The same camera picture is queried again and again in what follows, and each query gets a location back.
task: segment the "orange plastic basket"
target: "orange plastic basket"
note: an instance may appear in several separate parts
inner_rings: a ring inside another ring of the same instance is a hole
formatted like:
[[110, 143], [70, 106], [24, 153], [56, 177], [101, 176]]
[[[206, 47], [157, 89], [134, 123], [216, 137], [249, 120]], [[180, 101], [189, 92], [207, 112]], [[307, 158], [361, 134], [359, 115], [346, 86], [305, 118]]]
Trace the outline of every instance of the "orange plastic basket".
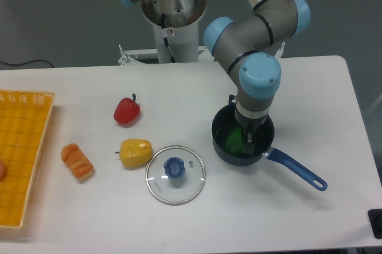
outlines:
[[54, 101], [52, 92], [0, 90], [0, 227], [20, 228]]

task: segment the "white table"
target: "white table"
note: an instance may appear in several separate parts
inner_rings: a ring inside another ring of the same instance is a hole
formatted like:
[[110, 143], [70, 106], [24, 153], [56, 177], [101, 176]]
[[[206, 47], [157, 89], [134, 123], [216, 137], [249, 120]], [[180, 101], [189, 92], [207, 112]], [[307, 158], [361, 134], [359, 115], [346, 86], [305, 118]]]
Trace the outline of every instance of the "white table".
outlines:
[[[0, 72], [0, 88], [52, 91], [24, 227], [0, 230], [0, 253], [223, 253], [382, 245], [367, 211], [382, 188], [346, 62], [341, 57], [281, 60], [282, 82], [270, 111], [273, 146], [321, 176], [320, 192], [282, 165], [222, 161], [211, 122], [236, 88], [218, 63], [131, 65]], [[119, 100], [141, 106], [118, 126]], [[144, 138], [155, 151], [184, 145], [205, 162], [206, 184], [182, 206], [148, 191], [145, 168], [124, 169], [122, 140]], [[95, 174], [80, 184], [61, 161], [75, 142]]]

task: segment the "frying pan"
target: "frying pan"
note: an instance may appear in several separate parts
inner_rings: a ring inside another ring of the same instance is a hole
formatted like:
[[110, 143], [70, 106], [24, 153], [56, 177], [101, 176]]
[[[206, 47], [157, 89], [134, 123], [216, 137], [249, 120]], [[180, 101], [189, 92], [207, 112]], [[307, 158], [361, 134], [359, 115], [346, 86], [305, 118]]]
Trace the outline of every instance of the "frying pan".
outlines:
[[289, 155], [271, 146], [275, 136], [275, 128], [269, 116], [257, 129], [256, 135], [254, 136], [255, 149], [253, 154], [241, 153], [236, 156], [224, 150], [224, 142], [227, 140], [229, 134], [237, 127], [240, 127], [240, 125], [235, 119], [234, 104], [229, 104], [220, 109], [212, 122], [212, 137], [215, 151], [227, 163], [235, 166], [248, 166], [264, 156], [271, 161], [286, 166], [318, 190], [324, 191], [328, 188], [328, 184], [322, 178], [308, 170]]

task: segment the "black object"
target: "black object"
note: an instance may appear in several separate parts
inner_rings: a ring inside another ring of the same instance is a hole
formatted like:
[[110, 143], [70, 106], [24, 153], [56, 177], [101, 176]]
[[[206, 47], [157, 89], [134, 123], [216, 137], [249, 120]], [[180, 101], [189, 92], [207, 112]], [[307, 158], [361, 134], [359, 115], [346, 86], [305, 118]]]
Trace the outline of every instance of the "black object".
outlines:
[[256, 130], [255, 149], [253, 154], [241, 154], [240, 156], [232, 156], [223, 149], [223, 144], [227, 136], [240, 126], [235, 119], [235, 105], [227, 105], [220, 109], [215, 115], [212, 122], [212, 137], [216, 153], [227, 163], [235, 166], [248, 166], [263, 157], [263, 153], [267, 151], [275, 137], [275, 128], [273, 122], [268, 116], [265, 122]]
[[24, 63], [16, 63], [16, 64], [0, 61], [1, 64], [8, 65], [8, 66], [22, 66], [22, 65], [26, 65], [26, 64], [30, 64], [30, 63], [34, 63], [34, 62], [45, 62], [45, 63], [48, 63], [52, 68], [54, 68], [54, 65], [51, 62], [49, 62], [48, 60], [44, 60], [44, 59], [35, 59], [35, 60], [30, 60], [30, 61], [27, 61]]
[[374, 237], [382, 239], [382, 209], [371, 209], [368, 215]]

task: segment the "black cable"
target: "black cable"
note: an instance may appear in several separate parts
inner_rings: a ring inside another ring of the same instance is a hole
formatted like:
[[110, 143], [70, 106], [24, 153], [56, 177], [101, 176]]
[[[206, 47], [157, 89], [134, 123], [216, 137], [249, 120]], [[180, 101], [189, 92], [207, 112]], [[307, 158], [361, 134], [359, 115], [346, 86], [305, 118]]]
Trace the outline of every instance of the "black cable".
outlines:
[[54, 68], [54, 65], [52, 63], [50, 63], [48, 60], [44, 60], [44, 59], [35, 59], [35, 60], [30, 60], [30, 61], [27, 61], [24, 63], [19, 63], [19, 64], [7, 63], [7, 62], [0, 60], [1, 64], [8, 65], [8, 66], [22, 66], [22, 65], [29, 64], [29, 63], [33, 63], [33, 62], [45, 62], [45, 63], [48, 63], [52, 68]]

